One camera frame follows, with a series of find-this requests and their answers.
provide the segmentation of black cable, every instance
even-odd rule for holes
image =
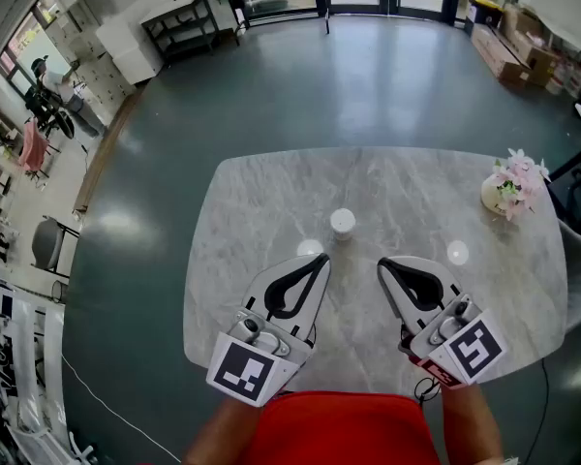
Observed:
[[[540,424],[538,426],[538,430],[535,433],[534,440],[532,441],[532,446],[530,447],[529,452],[527,453],[527,457],[523,462],[525,465],[530,463],[530,458],[532,457],[532,453],[534,452],[535,444],[538,441],[538,437],[540,436],[540,431],[542,430],[542,424],[544,424],[544,419],[546,417],[546,410],[549,406],[549,374],[546,372],[546,367],[544,366],[544,358],[540,362],[540,366],[542,367],[542,373],[544,374],[544,386],[545,386],[545,393],[544,393],[544,408],[542,409],[542,418],[540,419]]]
[[[418,395],[417,388],[419,388],[419,385],[422,384],[424,381],[430,381],[431,385],[429,388],[422,391]],[[430,394],[434,388],[438,388],[437,391],[435,392],[435,394],[433,394],[427,398],[426,396],[428,394]],[[415,399],[419,402],[419,408],[422,408],[426,401],[430,401],[431,399],[437,397],[437,395],[439,394],[440,391],[441,391],[441,387],[439,386],[439,381],[437,379],[435,379],[434,377],[424,377],[423,379],[420,379],[419,381],[417,381],[417,384],[415,385],[415,389],[413,390],[413,394],[415,395]]]

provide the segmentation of shelf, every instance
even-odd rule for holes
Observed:
[[[207,47],[208,45],[213,43],[213,40],[215,40],[215,38],[216,34],[210,33],[207,35],[196,36],[194,38],[190,38],[189,40],[183,40],[181,42],[172,43],[168,45],[168,47],[164,50],[164,56],[172,57],[173,55],[178,55],[179,53],[193,50],[195,48]]]
[[[204,24],[206,24],[210,18],[211,16],[208,15],[207,17],[201,17],[200,19],[190,19],[177,26],[162,29],[162,31],[160,31],[159,34],[155,36],[155,40],[161,40],[162,38],[169,38],[180,33],[186,33],[188,31],[193,31],[194,29],[200,29],[200,27],[204,26]]]

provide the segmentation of gray chair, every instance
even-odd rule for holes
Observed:
[[[32,253],[37,262],[31,264],[40,270],[68,279],[68,275],[57,271],[60,250],[65,239],[65,233],[79,237],[79,232],[59,223],[52,217],[47,217],[46,215],[43,217],[45,220],[39,223],[32,238]]]
[[[571,331],[581,324],[581,235],[562,221],[560,221],[560,231],[566,254],[568,280],[566,331]]]

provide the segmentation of pink towel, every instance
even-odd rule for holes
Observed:
[[[47,139],[39,134],[36,117],[24,124],[23,150],[19,156],[19,164],[27,171],[38,171],[43,165],[48,144]]]

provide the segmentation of cable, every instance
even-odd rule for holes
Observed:
[[[535,433],[534,440],[532,441],[532,446],[530,447],[529,452],[527,453],[527,457],[523,462],[525,465],[530,463],[530,458],[532,457],[532,453],[534,452],[535,444],[537,443],[538,437],[540,436],[540,431],[542,430],[542,424],[544,423],[544,419],[546,417],[546,410],[549,406],[549,374],[546,372],[546,367],[544,366],[544,358],[540,362],[540,366],[542,367],[542,372],[544,374],[544,386],[545,386],[545,393],[544,393],[544,408],[542,409],[542,418],[540,419],[540,424],[538,426],[538,430]]]
[[[419,395],[417,394],[417,388],[419,388],[419,385],[422,384],[424,381],[430,381],[431,386],[429,388],[427,388],[426,390],[422,391]],[[430,394],[430,392],[434,389],[437,388],[437,391],[435,392],[435,394],[433,394],[432,396],[430,396],[429,398],[427,398],[426,396],[428,394]],[[417,384],[415,385],[415,389],[413,390],[413,394],[415,395],[415,399],[419,402],[419,408],[422,408],[424,405],[424,402],[426,401],[430,401],[433,398],[436,398],[437,395],[439,394],[439,392],[441,391],[441,387],[439,386],[439,381],[437,379],[435,379],[434,377],[424,377],[423,379],[420,379],[419,381],[417,381]]]
[[[156,445],[157,447],[161,448],[163,451],[165,451],[168,455],[170,455],[172,458],[174,458],[174,460],[178,463],[181,463],[181,460],[179,460],[176,456],[174,456],[170,451],[168,451],[166,448],[164,448],[162,445],[160,445],[157,441],[155,441],[153,438],[151,438],[148,434],[146,434],[146,432],[144,432],[141,429],[138,429],[135,425],[133,425],[132,423],[129,423],[128,421],[126,421],[124,418],[122,418],[121,416],[119,416],[116,412],[114,412],[108,405],[106,405],[106,403],[104,403],[104,400],[102,400],[100,397],[98,397],[92,390],[90,387],[88,387],[88,385],[79,377],[79,375],[77,374],[76,370],[74,369],[74,367],[67,361],[67,359],[65,358],[65,356],[62,356],[62,359],[65,360],[65,363],[69,366],[69,368],[73,371],[74,375],[76,376],[76,379],[78,381],[81,382],[81,384],[88,390],[88,392],[90,392],[90,395],[95,398],[97,401],[99,401],[102,405],[104,405],[106,407],[106,409],[113,415],[119,417],[121,420],[123,420],[127,425],[129,425],[130,427],[132,427],[133,429],[135,429],[137,432],[139,432],[140,434],[142,434],[146,439],[148,439],[151,443],[153,443],[154,445]]]

